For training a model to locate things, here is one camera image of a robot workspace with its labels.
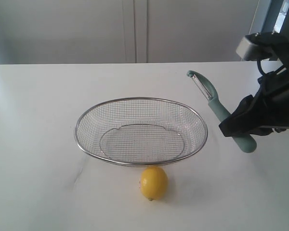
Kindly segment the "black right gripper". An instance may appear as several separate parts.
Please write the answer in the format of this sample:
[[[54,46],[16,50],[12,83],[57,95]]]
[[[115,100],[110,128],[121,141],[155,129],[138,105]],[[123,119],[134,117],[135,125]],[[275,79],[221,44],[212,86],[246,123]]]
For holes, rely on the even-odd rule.
[[[289,129],[289,41],[273,32],[254,33],[252,42],[266,47],[282,65],[265,72],[261,61],[256,61],[261,77],[259,90],[253,97],[243,98],[237,109],[219,124],[225,137],[258,135],[267,136]]]

